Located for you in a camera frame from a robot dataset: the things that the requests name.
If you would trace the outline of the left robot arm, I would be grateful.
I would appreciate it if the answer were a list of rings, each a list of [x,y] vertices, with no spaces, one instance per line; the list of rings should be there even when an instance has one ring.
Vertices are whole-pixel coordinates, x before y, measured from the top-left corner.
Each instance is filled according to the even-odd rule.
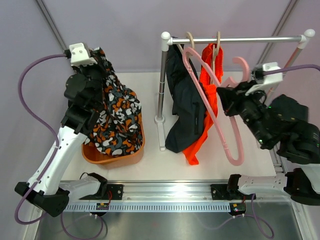
[[[54,143],[40,167],[26,182],[18,182],[15,192],[52,217],[59,216],[70,202],[94,196],[103,199],[108,181],[97,173],[69,183],[61,179],[77,149],[93,132],[103,104],[106,70],[97,64],[78,66],[66,81],[64,96],[69,106]]]

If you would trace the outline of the camouflage patterned shorts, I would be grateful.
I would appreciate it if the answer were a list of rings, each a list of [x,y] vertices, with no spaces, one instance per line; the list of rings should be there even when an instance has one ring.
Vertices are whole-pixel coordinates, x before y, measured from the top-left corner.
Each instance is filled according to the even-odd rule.
[[[120,82],[102,48],[91,48],[90,53],[106,73],[102,79],[104,110],[83,144],[112,157],[134,154],[143,143],[141,102]]]

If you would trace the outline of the beige hanger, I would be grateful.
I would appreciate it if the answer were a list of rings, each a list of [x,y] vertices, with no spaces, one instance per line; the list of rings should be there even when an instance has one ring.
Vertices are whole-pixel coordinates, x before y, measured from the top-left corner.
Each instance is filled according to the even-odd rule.
[[[189,40],[189,44],[190,44],[191,48],[194,50],[195,49],[195,42],[194,42],[194,38],[193,38],[193,35],[191,34],[191,32],[186,31],[185,37]],[[181,54],[183,54],[184,45],[185,44],[181,44],[181,43],[177,44],[178,50]]]
[[[213,73],[215,73],[215,61],[216,61],[216,57],[219,55],[219,51],[220,51],[220,45],[221,45],[221,32],[217,31],[216,33],[216,44],[212,46],[212,71]]]

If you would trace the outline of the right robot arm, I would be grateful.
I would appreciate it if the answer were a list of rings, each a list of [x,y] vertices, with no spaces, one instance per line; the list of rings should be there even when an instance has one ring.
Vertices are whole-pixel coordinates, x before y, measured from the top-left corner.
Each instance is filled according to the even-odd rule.
[[[265,91],[247,94],[252,86],[243,82],[237,87],[218,87],[216,91],[224,114],[239,115],[262,150],[271,150],[279,144],[276,153],[301,166],[285,174],[284,192],[298,203],[318,206],[320,194],[315,188],[320,183],[312,180],[305,170],[306,166],[320,164],[320,130],[308,122],[309,108],[285,94],[266,105]]]

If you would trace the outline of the orange shorts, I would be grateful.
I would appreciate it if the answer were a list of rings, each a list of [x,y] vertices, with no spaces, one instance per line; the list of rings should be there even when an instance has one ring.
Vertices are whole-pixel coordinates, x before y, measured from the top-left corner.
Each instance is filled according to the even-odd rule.
[[[215,43],[209,43],[202,51],[201,59],[207,63],[211,69],[214,70],[216,78],[219,82],[222,81],[222,77],[224,75],[223,70],[223,49],[222,47],[219,48],[218,54],[215,57],[213,63],[213,56],[214,50],[216,49]],[[218,115],[218,99],[217,99],[217,91],[216,86],[211,83],[211,77],[207,73],[207,71],[201,67],[199,82],[202,84],[202,89],[205,92],[206,98],[215,114]],[[196,153],[200,150],[203,143],[207,140],[208,131],[211,126],[214,124],[213,120],[211,119],[209,112],[206,110],[204,114],[204,130],[202,135],[199,137],[197,141],[195,141],[192,145],[188,148],[183,150],[183,154],[190,165],[198,165],[199,161],[196,157]]]

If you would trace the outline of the dark navy shorts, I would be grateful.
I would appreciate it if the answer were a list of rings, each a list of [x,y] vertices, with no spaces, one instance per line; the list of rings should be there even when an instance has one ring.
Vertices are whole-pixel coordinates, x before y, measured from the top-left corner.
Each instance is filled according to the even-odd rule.
[[[182,59],[178,45],[168,48],[165,73],[177,120],[169,130],[165,147],[180,153],[195,143],[204,132],[206,107]]]

